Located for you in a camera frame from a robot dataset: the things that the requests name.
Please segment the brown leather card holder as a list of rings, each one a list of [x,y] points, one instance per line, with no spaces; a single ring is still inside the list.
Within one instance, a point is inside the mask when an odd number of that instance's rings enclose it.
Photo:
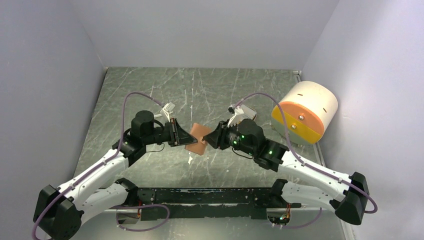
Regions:
[[[212,131],[213,130],[210,127],[201,125],[199,123],[194,123],[189,134],[192,135],[197,140],[197,142],[186,145],[184,149],[191,153],[202,156],[205,153],[206,147],[208,145],[208,143],[203,140],[203,137],[210,134]]]

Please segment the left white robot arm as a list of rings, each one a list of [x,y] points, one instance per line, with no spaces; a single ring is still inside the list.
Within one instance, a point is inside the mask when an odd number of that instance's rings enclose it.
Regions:
[[[130,128],[96,163],[58,187],[47,185],[38,196],[33,216],[32,237],[41,228],[53,240],[69,240],[87,220],[114,207],[141,207],[138,187],[121,178],[102,186],[126,170],[146,152],[147,146],[168,143],[170,147],[196,144],[198,140],[182,129],[176,118],[166,123],[156,120],[148,110],[136,113]]]

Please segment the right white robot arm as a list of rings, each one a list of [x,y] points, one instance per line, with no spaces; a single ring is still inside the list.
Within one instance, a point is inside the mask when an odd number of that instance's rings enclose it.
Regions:
[[[266,138],[263,129],[250,119],[234,126],[220,121],[202,140],[214,149],[233,148],[246,153],[261,168],[281,171],[308,184],[300,186],[287,182],[282,188],[273,190],[269,199],[275,207],[282,207],[287,202],[300,203],[332,211],[349,224],[362,224],[370,193],[363,174],[341,173],[303,157],[295,158],[292,150]]]

